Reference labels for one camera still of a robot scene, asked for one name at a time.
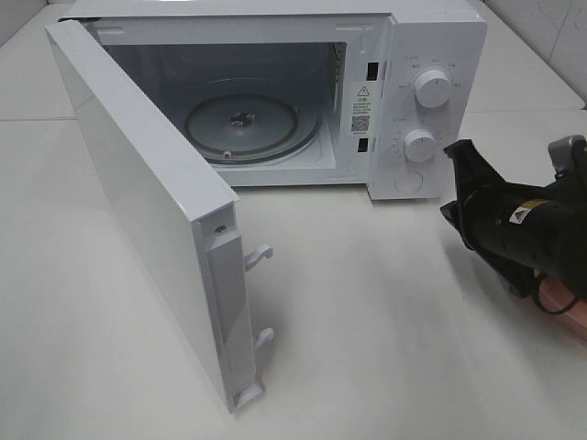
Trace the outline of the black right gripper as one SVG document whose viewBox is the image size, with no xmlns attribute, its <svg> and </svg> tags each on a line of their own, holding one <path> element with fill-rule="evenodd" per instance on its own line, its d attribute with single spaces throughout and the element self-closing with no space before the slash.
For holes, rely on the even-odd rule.
<svg viewBox="0 0 587 440">
<path fill-rule="evenodd" d="M 546 189 L 503 183 L 471 139 L 444 148 L 452 160 L 457 200 L 440 208 L 478 254 L 524 298 L 537 289 L 534 270 L 586 296 L 586 207 Z"/>
</svg>

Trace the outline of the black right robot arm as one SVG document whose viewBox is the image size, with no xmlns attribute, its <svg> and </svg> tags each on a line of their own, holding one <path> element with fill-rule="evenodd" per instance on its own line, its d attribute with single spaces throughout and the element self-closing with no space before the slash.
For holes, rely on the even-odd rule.
<svg viewBox="0 0 587 440">
<path fill-rule="evenodd" d="M 555 181 L 540 187 L 506 181 L 469 139 L 444 150 L 455 171 L 456 200 L 440 211 L 465 246 L 517 293 L 537 291 L 536 272 L 586 295 L 586 139 L 553 141 Z"/>
</svg>

